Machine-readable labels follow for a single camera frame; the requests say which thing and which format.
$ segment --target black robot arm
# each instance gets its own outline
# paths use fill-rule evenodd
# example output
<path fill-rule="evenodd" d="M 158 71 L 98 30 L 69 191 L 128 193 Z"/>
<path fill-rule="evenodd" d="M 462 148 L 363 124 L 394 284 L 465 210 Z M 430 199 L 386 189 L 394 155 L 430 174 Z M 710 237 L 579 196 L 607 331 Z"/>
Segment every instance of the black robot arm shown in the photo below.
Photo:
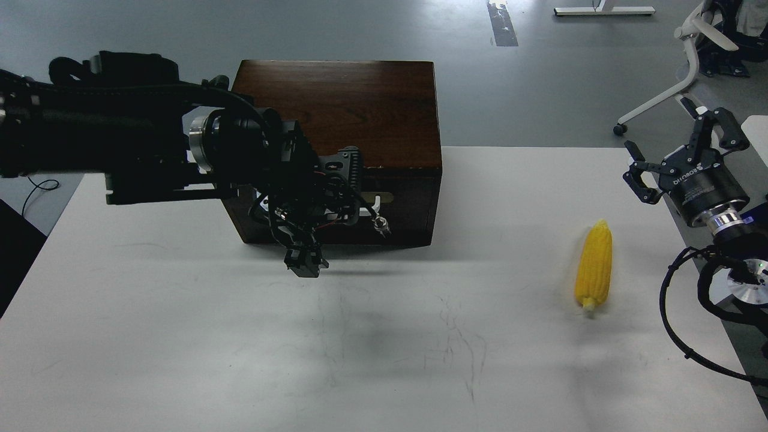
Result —
<path fill-rule="evenodd" d="M 232 198 L 250 185 L 261 198 L 254 208 L 263 207 L 252 217 L 270 225 L 300 277 L 327 267 L 316 228 L 330 218 L 357 221 L 359 151 L 318 156 L 298 122 L 228 91 L 227 77 L 195 85 L 159 55 L 115 52 L 82 63 L 57 58 L 49 72 L 53 84 L 0 70 L 2 177 L 102 172 L 109 204 Z M 182 116 L 202 106 L 220 109 L 187 136 Z"/>

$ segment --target white chair leg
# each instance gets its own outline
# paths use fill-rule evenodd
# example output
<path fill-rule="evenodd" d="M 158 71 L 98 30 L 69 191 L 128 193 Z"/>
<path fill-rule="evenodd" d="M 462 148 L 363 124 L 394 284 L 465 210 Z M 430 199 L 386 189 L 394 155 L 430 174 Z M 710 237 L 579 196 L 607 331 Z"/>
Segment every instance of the white chair leg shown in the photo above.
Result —
<path fill-rule="evenodd" d="M 661 92 L 660 95 L 656 96 L 650 101 L 645 102 L 634 110 L 621 116 L 617 122 L 619 125 L 623 125 L 627 121 L 630 121 L 632 118 L 635 118 L 638 115 L 655 107 L 656 105 L 659 105 L 661 102 L 666 101 L 668 98 L 671 98 L 676 94 L 685 91 L 694 83 L 694 81 L 696 81 L 696 75 L 699 73 L 699 55 L 696 52 L 696 38 L 685 39 L 683 41 L 683 46 L 685 47 L 685 53 L 688 57 L 688 75 L 685 77 L 685 79 Z"/>

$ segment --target chair caster wheel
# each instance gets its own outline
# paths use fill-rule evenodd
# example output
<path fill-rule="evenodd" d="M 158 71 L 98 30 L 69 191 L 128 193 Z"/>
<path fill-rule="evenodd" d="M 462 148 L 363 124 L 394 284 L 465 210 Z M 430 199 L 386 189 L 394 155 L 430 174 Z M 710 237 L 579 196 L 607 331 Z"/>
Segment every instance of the chair caster wheel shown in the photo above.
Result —
<path fill-rule="evenodd" d="M 626 125 L 615 125 L 614 126 L 614 134 L 618 136 L 622 136 L 627 131 Z"/>

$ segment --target black wire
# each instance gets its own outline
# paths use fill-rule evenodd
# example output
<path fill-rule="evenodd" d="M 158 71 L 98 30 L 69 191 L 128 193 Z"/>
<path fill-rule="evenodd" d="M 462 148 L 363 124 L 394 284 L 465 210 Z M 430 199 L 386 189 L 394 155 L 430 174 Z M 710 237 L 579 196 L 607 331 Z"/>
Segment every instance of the black wire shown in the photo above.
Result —
<path fill-rule="evenodd" d="M 53 191 L 54 189 L 58 189 L 61 186 L 61 183 L 59 183 L 58 180 L 56 180 L 54 178 L 49 178 L 47 180 L 43 180 L 40 183 L 35 183 L 30 177 L 27 177 L 27 180 L 29 180 L 30 183 L 34 184 L 35 188 L 32 189 L 29 192 L 29 195 L 27 195 L 27 199 L 24 200 L 24 204 L 22 205 L 22 217 L 24 217 L 24 213 L 27 210 L 27 203 L 29 202 L 29 198 L 31 198 L 32 194 L 34 194 L 35 191 L 37 191 L 38 189 L 41 189 L 43 191 Z M 49 181 L 53 181 L 55 183 L 55 185 L 53 185 L 51 187 L 43 186 L 43 184 L 46 184 Z"/>
<path fill-rule="evenodd" d="M 376 210 L 373 210 L 373 206 L 368 201 L 366 201 L 366 199 L 363 198 L 361 194 L 358 194 L 357 191 L 352 186 L 349 185 L 349 182 L 344 177 L 342 177 L 340 174 L 328 174 L 328 177 L 338 178 L 339 180 L 341 180 L 346 186 L 346 188 L 349 189 L 350 192 L 352 192 L 352 195 L 354 195 L 357 201 L 359 201 L 360 204 L 363 207 L 365 207 L 366 210 L 368 210 L 368 212 L 371 214 L 371 219 L 376 219 L 379 216 L 379 214 L 376 213 Z"/>
<path fill-rule="evenodd" d="M 747 381 L 752 385 L 768 386 L 768 379 L 766 378 L 740 374 L 736 371 L 732 371 L 731 369 L 720 366 L 719 364 L 697 353 L 693 348 L 686 345 L 679 336 L 677 336 L 677 333 L 672 330 L 672 326 L 670 325 L 669 319 L 667 318 L 667 289 L 670 286 L 670 282 L 672 281 L 672 277 L 674 276 L 675 271 L 677 271 L 681 265 L 683 265 L 686 261 L 689 261 L 691 258 L 703 258 L 706 255 L 712 255 L 713 253 L 714 248 L 711 246 L 704 249 L 685 248 L 669 266 L 669 270 L 667 271 L 667 275 L 664 276 L 664 282 L 661 284 L 661 290 L 659 293 L 659 311 L 661 312 L 661 321 L 664 324 L 664 329 L 667 331 L 667 334 L 669 334 L 669 337 L 674 342 L 674 344 L 677 345 L 681 351 L 683 351 L 686 359 L 690 358 L 698 364 L 706 367 L 707 369 L 710 369 L 711 371 L 727 375 L 728 377 Z"/>

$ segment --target white table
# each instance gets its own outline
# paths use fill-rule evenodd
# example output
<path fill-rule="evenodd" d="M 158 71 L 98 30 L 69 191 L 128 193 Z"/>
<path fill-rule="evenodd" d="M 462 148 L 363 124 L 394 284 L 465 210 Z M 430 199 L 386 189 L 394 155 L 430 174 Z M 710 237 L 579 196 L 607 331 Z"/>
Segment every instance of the white table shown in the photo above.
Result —
<path fill-rule="evenodd" d="M 443 158 L 431 247 L 327 246 L 316 280 L 240 243 L 219 202 L 110 207 L 87 175 L 0 321 L 0 429 L 766 429 L 749 384 L 667 339 L 657 292 L 684 244 L 621 180 L 624 150 Z M 598 218 L 613 283 L 587 319 L 572 290 Z M 670 319 L 741 371 L 696 277 Z"/>

